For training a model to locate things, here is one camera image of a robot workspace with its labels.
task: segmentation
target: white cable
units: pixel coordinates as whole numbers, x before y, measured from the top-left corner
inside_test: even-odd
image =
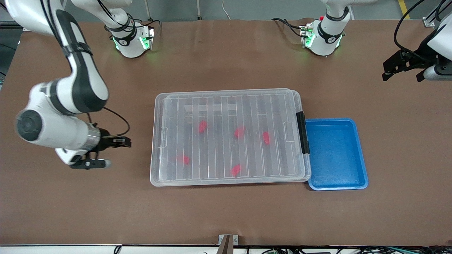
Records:
[[[223,7],[223,11],[226,13],[227,18],[230,20],[231,17],[229,17],[229,14],[225,10],[225,0],[222,0],[222,1],[223,1],[223,3],[221,4],[221,6]]]
[[[198,18],[201,17],[201,10],[199,9],[199,0],[196,0],[196,7],[198,8]]]
[[[144,6],[146,7],[147,17],[148,17],[149,19],[152,19],[152,18],[151,18],[151,12],[149,11],[149,5],[147,4],[147,0],[144,0]]]

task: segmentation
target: red object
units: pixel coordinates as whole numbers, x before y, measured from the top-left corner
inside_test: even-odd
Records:
[[[240,164],[237,164],[232,168],[232,176],[236,177],[239,173],[240,173]]]
[[[204,133],[206,131],[206,129],[207,129],[207,122],[202,120],[199,123],[198,131],[199,131],[199,133]]]
[[[264,143],[266,145],[270,145],[270,135],[268,134],[268,132],[262,133],[262,138],[264,139]]]
[[[190,158],[186,155],[184,155],[184,157],[182,158],[182,161],[184,162],[185,165],[188,165],[190,163]]]
[[[242,138],[245,135],[245,127],[239,127],[235,130],[234,136],[237,138]]]

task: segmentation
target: white robotic arm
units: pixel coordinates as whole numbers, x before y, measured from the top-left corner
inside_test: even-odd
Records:
[[[28,105],[17,115],[19,136],[55,148],[61,160],[72,167],[108,166],[108,161],[92,160],[89,153],[107,147],[130,147],[131,143],[75,116],[101,110],[108,99],[107,87],[76,20],[62,9],[59,0],[7,0],[6,6],[23,27],[55,35],[72,69],[68,77],[31,89]]]
[[[122,9],[129,6],[132,0],[72,0],[72,3],[105,24],[105,29],[113,35],[116,48],[125,57],[135,58],[151,49],[154,29],[136,24],[132,16]]]
[[[423,69],[416,75],[417,81],[419,82],[424,79],[438,81],[452,80],[451,38],[452,14],[449,14],[420,43],[417,50],[411,51],[396,43],[401,49],[383,63],[385,70],[382,74],[383,80],[387,81],[396,73],[412,69]]]
[[[334,52],[342,39],[344,28],[350,20],[349,5],[369,4],[377,0],[321,0],[326,5],[326,14],[322,19],[307,24],[303,29],[303,45],[319,56]]]

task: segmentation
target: blue plastic tray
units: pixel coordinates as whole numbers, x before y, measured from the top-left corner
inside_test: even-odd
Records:
[[[369,184],[358,130],[350,118],[306,119],[314,190],[364,189]]]

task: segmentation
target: plastic container lid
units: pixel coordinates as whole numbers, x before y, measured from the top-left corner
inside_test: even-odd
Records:
[[[289,89],[159,94],[151,183],[307,181],[309,154],[302,153],[297,112],[300,95]]]

